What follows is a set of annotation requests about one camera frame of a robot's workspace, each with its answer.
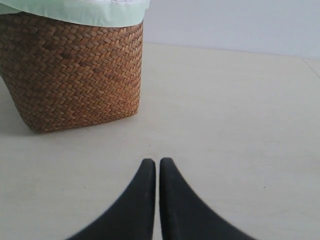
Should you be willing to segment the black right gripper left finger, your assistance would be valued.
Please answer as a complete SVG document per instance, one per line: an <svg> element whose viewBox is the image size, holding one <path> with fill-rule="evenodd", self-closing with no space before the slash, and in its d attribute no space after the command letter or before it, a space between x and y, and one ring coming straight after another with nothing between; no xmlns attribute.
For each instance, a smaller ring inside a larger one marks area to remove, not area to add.
<svg viewBox="0 0 320 240"><path fill-rule="evenodd" d="M142 160L120 197L71 240L151 240L156 200L156 165Z"/></svg>

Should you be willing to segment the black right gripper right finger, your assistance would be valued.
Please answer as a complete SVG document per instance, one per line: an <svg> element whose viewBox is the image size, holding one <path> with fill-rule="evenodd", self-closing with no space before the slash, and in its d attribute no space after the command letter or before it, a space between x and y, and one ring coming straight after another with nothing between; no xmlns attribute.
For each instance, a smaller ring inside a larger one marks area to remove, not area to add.
<svg viewBox="0 0 320 240"><path fill-rule="evenodd" d="M189 186L172 158L159 164L159 213L164 240L252 240L216 214Z"/></svg>

